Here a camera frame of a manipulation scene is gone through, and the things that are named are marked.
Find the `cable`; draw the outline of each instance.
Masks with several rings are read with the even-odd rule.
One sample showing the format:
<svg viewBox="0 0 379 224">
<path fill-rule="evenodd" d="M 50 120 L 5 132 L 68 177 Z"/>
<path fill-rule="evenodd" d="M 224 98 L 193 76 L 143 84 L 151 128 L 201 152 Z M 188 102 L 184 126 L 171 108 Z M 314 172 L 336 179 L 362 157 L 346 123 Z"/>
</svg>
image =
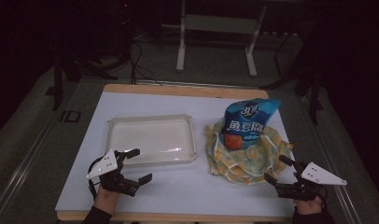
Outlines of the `cable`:
<svg viewBox="0 0 379 224">
<path fill-rule="evenodd" d="M 96 164 L 96 162 L 100 161 L 102 158 L 103 158 L 103 157 L 96 159 L 96 160 L 91 164 L 90 168 L 88 169 L 88 173 L 91 172 L 91 168 L 93 168 L 93 166 Z M 89 179 L 89 180 L 88 180 L 88 183 L 89 183 L 88 188 L 89 188 L 89 190 L 90 190 L 90 192 L 91 192 L 91 195 L 93 196 L 93 200 L 95 200 L 95 199 L 96 199 L 96 194 L 97 194 L 97 192 L 96 192 L 96 188 L 95 188 L 94 186 L 98 185 L 100 182 L 99 182 L 99 183 L 96 183 L 96 184 L 93 184 L 93 182 L 91 181 L 91 179 Z"/>
</svg>

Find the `blue snack bag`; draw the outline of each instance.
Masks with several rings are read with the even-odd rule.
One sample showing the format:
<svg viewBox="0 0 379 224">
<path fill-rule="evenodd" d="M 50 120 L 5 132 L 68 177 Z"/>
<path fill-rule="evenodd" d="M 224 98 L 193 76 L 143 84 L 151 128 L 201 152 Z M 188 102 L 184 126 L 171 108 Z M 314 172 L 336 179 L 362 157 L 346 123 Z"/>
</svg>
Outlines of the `blue snack bag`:
<svg viewBox="0 0 379 224">
<path fill-rule="evenodd" d="M 257 98 L 229 105 L 220 134 L 225 148 L 238 150 L 255 145 L 280 104 L 279 100 Z"/>
</svg>

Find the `yellow patterned fabric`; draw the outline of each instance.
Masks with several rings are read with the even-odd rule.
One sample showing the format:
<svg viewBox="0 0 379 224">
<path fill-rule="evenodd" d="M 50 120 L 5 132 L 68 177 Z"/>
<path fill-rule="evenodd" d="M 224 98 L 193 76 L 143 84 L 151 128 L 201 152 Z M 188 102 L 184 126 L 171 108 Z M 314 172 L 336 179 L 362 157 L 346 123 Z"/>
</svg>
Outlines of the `yellow patterned fabric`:
<svg viewBox="0 0 379 224">
<path fill-rule="evenodd" d="M 293 145 L 283 141 L 277 130 L 266 126 L 257 144 L 246 149 L 228 150 L 218 137 L 222 122 L 221 119 L 204 129 L 212 175 L 223 175 L 233 183 L 250 185 L 265 181 L 264 173 L 277 177 L 286 168 L 279 155 L 290 157 Z"/>
</svg>

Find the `table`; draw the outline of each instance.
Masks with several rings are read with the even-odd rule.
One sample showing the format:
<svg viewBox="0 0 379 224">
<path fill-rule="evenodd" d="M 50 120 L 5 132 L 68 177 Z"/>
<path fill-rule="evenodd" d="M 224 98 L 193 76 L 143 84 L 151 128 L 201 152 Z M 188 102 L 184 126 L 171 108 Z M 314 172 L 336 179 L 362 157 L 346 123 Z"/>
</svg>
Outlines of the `table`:
<svg viewBox="0 0 379 224">
<path fill-rule="evenodd" d="M 186 14 L 186 0 L 181 0 L 180 45 L 178 48 L 176 71 L 182 72 L 184 70 L 184 60 L 186 54 L 185 33 L 187 29 L 213 32 L 231 32 L 237 34 L 252 34 L 252 40 L 245 48 L 245 54 L 249 75 L 255 77 L 257 75 L 257 70 L 253 59 L 253 49 L 260 33 L 260 27 L 262 25 L 265 12 L 266 6 L 262 6 L 260 14 L 256 20 L 193 15 Z"/>
<path fill-rule="evenodd" d="M 188 164 L 134 167 L 123 170 L 136 179 L 148 173 L 153 180 L 136 196 L 120 197 L 114 220 L 125 221 L 288 221 L 292 200 L 277 198 L 267 183 L 235 185 L 224 177 L 212 176 L 204 152 L 205 125 L 222 118 L 226 106 L 242 99 L 267 98 L 265 91 L 205 87 L 169 87 L 108 84 L 105 86 L 73 168 L 56 205 L 60 220 L 81 220 L 92 205 L 85 179 L 91 162 L 104 153 L 109 119 L 185 113 L 193 117 L 198 157 Z M 288 140 L 279 111 L 268 123 Z M 280 182 L 292 183 L 288 167 Z"/>
</svg>

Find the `white plastic tray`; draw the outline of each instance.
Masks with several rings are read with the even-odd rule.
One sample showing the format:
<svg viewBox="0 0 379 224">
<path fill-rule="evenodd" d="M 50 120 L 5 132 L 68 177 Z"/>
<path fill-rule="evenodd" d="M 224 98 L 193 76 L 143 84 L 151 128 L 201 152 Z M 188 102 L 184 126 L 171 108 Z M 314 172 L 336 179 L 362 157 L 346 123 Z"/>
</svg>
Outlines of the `white plastic tray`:
<svg viewBox="0 0 379 224">
<path fill-rule="evenodd" d="M 191 118 L 185 114 L 114 118 L 108 121 L 105 152 L 140 149 L 125 166 L 191 162 L 196 157 Z"/>
</svg>

